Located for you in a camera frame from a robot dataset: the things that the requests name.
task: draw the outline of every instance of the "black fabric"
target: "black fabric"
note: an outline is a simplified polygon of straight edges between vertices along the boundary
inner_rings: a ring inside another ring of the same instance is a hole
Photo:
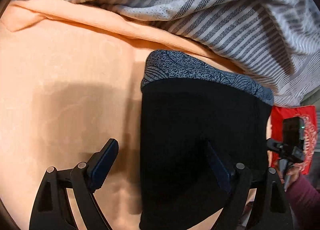
[[[142,230],[185,230],[227,199],[207,164],[204,140],[254,170],[268,167],[271,106],[233,87],[164,79],[142,89]]]

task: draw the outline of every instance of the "maroon sleeve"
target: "maroon sleeve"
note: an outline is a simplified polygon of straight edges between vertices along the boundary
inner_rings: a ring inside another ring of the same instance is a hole
[[[320,193],[302,174],[288,188],[286,196],[303,230],[320,229]]]

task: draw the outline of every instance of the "blue gripper pad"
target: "blue gripper pad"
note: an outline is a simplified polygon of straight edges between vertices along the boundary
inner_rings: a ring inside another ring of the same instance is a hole
[[[119,144],[115,139],[109,139],[98,153],[94,153],[88,161],[88,188],[94,193],[101,188],[112,164],[119,152]]]
[[[236,173],[231,157],[227,153],[218,151],[210,142],[207,143],[206,156],[219,187],[229,194],[232,190],[232,180]]]

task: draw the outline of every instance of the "red bag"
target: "red bag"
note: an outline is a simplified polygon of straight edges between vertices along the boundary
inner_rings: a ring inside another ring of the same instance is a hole
[[[304,155],[305,160],[303,163],[296,164],[300,167],[302,174],[309,173],[312,156],[317,142],[317,115],[314,105],[308,105],[296,108],[284,108],[273,106],[271,111],[271,125],[272,133],[271,138],[282,141],[282,121],[283,119],[299,116],[304,120]],[[278,154],[272,153],[272,166],[273,162],[279,158]]]

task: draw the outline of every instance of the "striped towel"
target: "striped towel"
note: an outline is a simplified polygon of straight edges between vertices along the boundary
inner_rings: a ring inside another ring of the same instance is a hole
[[[278,106],[299,106],[320,85],[320,12],[312,0],[66,1],[198,41],[272,89]]]

